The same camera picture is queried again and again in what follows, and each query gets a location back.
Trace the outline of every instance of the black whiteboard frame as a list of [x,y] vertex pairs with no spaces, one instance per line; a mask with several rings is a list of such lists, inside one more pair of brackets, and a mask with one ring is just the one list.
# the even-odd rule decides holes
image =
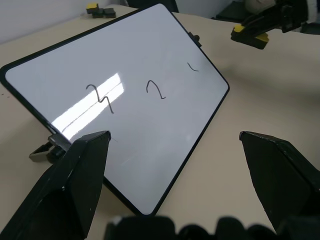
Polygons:
[[[44,118],[44,116],[37,111],[14,87],[11,86],[11,84],[8,83],[8,81],[6,80],[6,72],[18,65],[21,65],[25,62],[28,62],[32,59],[35,59],[43,54],[46,54],[52,50],[55,50],[57,48],[60,48],[68,43],[71,43],[77,39],[80,39],[86,35],[89,35],[95,31],[98,31],[102,28],[105,28],[111,24],[114,24],[118,21],[121,21],[127,17],[130,17],[134,14],[137,14],[141,11],[144,11],[146,9],[150,8],[146,7],[146,8],[142,8],[142,9],[138,9],[135,11],[132,11],[128,14],[125,14],[123,16],[120,16],[114,20],[111,20],[109,22],[103,23],[99,26],[96,26],[92,29],[89,29],[87,31],[84,31],[78,35],[75,35],[73,37],[70,37],[66,40],[63,40],[61,42],[58,42],[52,46],[46,47],[40,51],[37,51],[33,54],[30,54],[28,56],[25,56],[21,59],[18,59],[16,61],[13,61],[5,66],[3,66],[2,68],[0,68],[0,83],[2,83],[2,85],[14,96],[17,98],[17,100],[36,118],[39,120],[40,123],[42,123],[51,133],[56,134],[56,133],[60,133],[60,131],[58,131],[47,119]],[[188,38],[190,38],[190,36],[188,35],[187,30],[182,26],[182,24],[178,21],[178,19],[173,15],[172,12],[170,12],[171,15],[173,16],[173,18],[179,23],[179,25],[183,28],[183,30],[186,33],[186,37],[188,36]],[[211,62],[211,60],[207,57],[207,55],[204,53],[204,51],[198,47],[200,49],[200,51],[202,52],[202,54],[207,58],[207,60],[212,64],[212,66],[215,68],[215,70],[220,74],[220,76],[223,78],[223,80],[225,81],[225,83],[227,84],[227,91],[225,92],[223,98],[221,99],[220,103],[218,104],[217,108],[214,110],[214,112],[212,113],[211,117],[209,118],[208,122],[206,123],[206,125],[204,126],[201,134],[199,135],[199,137],[197,138],[197,140],[195,141],[195,143],[193,144],[190,152],[188,153],[188,155],[186,156],[185,160],[183,161],[182,165],[180,166],[180,168],[178,169],[178,171],[176,172],[176,174],[174,175],[173,179],[171,180],[170,184],[168,185],[168,187],[166,188],[166,190],[164,191],[162,197],[160,198],[159,202],[157,203],[157,205],[155,206],[154,210],[152,211],[152,213],[149,214],[149,216],[154,216],[160,206],[162,205],[162,203],[164,202],[165,198],[167,197],[169,191],[171,190],[172,186],[174,185],[174,183],[176,182],[179,174],[181,173],[182,169],[184,168],[184,166],[186,165],[187,161],[189,160],[191,154],[193,153],[193,151],[195,150],[196,146],[198,145],[200,139],[202,138],[203,134],[205,133],[205,131],[207,130],[210,122],[212,121],[213,117],[215,116],[216,112],[218,111],[218,109],[220,108],[222,102],[224,101],[224,99],[226,98],[229,90],[230,90],[230,86],[228,84],[228,82],[226,81],[226,79],[222,76],[222,74],[219,72],[219,70],[216,68],[216,66]],[[144,215],[142,214],[115,186],[113,186],[111,184],[111,182],[109,180],[106,179],[106,177],[103,178],[103,184],[117,197],[119,198],[134,214],[136,215]]]

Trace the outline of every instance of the black marker writing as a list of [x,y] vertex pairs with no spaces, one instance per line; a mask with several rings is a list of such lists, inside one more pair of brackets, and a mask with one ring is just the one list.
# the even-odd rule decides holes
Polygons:
[[189,65],[189,67],[193,70],[193,71],[195,71],[195,72],[199,72],[198,70],[194,70],[191,66],[190,66],[190,64],[187,62],[187,64]]
[[97,96],[97,98],[98,98],[98,102],[99,102],[99,103],[102,103],[105,99],[108,101],[110,111],[111,111],[111,113],[112,113],[112,114],[114,114],[114,111],[112,111],[112,107],[111,107],[111,104],[110,104],[110,101],[109,101],[108,96],[105,96],[104,98],[102,98],[102,100],[100,100],[100,97],[99,97],[99,93],[98,93],[98,89],[97,89],[97,87],[96,87],[95,85],[93,85],[93,84],[89,84],[88,86],[86,86],[86,88],[85,88],[85,89],[88,89],[88,87],[89,87],[89,86],[91,86],[91,87],[93,87],[93,88],[94,88],[94,90],[95,90],[95,92],[96,92],[96,96]]
[[161,98],[161,99],[165,99],[166,96],[165,96],[165,97],[162,97],[159,87],[158,87],[157,84],[155,84],[155,82],[152,81],[152,80],[149,80],[148,83],[146,84],[146,88],[145,88],[146,92],[148,93],[148,87],[149,87],[149,83],[150,83],[150,82],[155,85],[156,89],[158,89],[158,92],[159,92],[159,94],[160,94],[160,98]]

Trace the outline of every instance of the table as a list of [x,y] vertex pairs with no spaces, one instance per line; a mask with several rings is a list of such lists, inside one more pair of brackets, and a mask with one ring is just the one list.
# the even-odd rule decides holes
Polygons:
[[[117,16],[134,10],[110,7]],[[231,22],[175,15],[187,31],[200,36],[203,51],[229,82],[230,92],[158,214],[171,217],[177,230],[196,223],[212,233],[221,216],[235,216],[245,226],[271,227],[253,188],[239,133],[288,140],[320,169],[320,36],[275,29],[265,50],[258,50],[230,40]],[[0,66],[107,21],[83,15],[4,43]],[[28,158],[50,133],[2,85],[0,111],[1,230],[50,166]],[[102,239],[112,217],[130,214],[103,187],[88,239]]]

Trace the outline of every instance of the whiteboard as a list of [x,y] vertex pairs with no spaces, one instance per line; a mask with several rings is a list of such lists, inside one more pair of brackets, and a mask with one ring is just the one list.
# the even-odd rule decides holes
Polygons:
[[109,130],[105,178],[154,214],[229,86],[161,4],[82,35],[15,63],[7,84],[71,143]]

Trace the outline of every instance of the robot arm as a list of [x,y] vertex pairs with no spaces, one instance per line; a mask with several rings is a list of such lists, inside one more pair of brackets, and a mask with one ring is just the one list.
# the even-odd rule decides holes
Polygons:
[[281,28],[283,33],[305,23],[316,21],[320,0],[277,0],[276,4],[257,15],[248,17],[233,28],[231,39],[264,49],[269,39],[266,32]]

